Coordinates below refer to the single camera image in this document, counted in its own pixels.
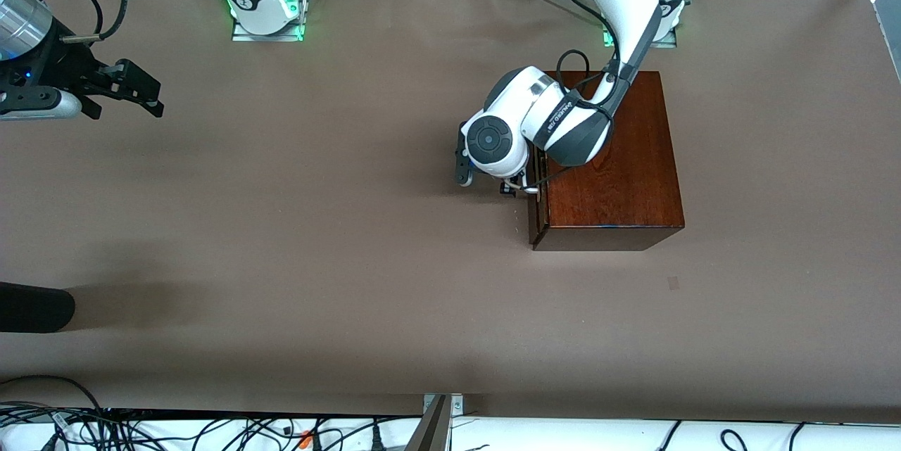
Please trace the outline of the wooden drawer with white handle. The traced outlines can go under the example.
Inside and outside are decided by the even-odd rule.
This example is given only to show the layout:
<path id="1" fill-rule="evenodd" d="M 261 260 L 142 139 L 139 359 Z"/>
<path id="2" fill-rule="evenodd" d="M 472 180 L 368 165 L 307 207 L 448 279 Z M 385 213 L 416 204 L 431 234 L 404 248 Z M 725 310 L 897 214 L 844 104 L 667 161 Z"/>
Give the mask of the wooden drawer with white handle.
<path id="1" fill-rule="evenodd" d="M 545 153 L 533 146 L 529 146 L 527 166 L 522 171 L 519 184 L 534 191 L 534 193 L 522 192 L 524 197 L 527 198 L 528 242 L 532 249 L 535 249 L 534 246 L 540 239 L 545 227 L 546 212 L 543 204 L 543 190 L 546 189 L 546 185 L 538 184 L 538 181 L 549 175 L 549 165 Z"/>

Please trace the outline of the black rounded object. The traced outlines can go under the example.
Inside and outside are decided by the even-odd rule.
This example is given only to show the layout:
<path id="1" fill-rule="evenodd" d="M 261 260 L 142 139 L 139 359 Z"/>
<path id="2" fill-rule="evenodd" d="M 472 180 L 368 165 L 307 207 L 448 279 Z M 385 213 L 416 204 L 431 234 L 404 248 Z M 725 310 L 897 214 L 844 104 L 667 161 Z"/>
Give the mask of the black rounded object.
<path id="1" fill-rule="evenodd" d="M 0 281 L 0 332 L 52 334 L 64 329 L 76 311 L 76 300 L 61 288 Z"/>

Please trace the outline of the dark brown wooden cabinet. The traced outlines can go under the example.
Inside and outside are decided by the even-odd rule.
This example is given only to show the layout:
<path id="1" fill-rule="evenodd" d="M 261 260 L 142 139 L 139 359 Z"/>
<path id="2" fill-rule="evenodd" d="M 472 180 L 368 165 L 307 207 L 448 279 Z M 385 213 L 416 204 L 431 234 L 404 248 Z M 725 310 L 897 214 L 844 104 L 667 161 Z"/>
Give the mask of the dark brown wooden cabinet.
<path id="1" fill-rule="evenodd" d="M 656 70 L 638 74 L 617 109 L 612 139 L 594 159 L 569 169 L 547 162 L 536 251 L 644 251 L 686 226 Z"/>

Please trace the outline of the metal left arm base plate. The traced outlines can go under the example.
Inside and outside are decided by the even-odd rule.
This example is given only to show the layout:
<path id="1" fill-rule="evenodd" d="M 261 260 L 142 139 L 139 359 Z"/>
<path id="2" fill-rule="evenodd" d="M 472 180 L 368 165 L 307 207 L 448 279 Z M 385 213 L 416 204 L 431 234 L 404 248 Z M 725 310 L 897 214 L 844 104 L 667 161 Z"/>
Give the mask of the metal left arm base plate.
<path id="1" fill-rule="evenodd" d="M 660 28 L 669 28 L 666 34 L 663 34 L 659 39 L 653 39 L 657 35 L 657 29 Z M 617 33 L 617 36 L 611 33 L 608 27 L 603 27 L 604 32 L 604 47 L 607 48 L 617 48 L 618 45 L 622 41 L 622 34 Z M 667 27 L 664 23 L 661 25 L 659 22 L 655 22 L 654 20 L 650 22 L 647 27 L 641 29 L 637 35 L 637 37 L 633 37 L 636 41 L 643 42 L 647 40 L 649 45 L 653 49 L 675 49 L 678 46 L 678 38 L 676 38 L 676 30 L 673 27 Z"/>

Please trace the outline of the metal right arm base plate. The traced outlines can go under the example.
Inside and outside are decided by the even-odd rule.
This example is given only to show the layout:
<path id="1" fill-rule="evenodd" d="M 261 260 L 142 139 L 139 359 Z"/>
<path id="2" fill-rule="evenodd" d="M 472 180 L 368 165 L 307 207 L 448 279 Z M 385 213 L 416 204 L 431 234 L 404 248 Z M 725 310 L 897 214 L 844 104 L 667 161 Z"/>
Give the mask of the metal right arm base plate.
<path id="1" fill-rule="evenodd" d="M 255 34 L 248 31 L 239 22 L 239 14 L 232 0 L 226 0 L 229 6 L 229 14 L 234 19 L 232 27 L 232 40 L 235 42 L 301 42 L 305 39 L 305 23 L 309 0 L 279 0 L 283 16 L 284 26 L 279 31 L 270 34 Z"/>

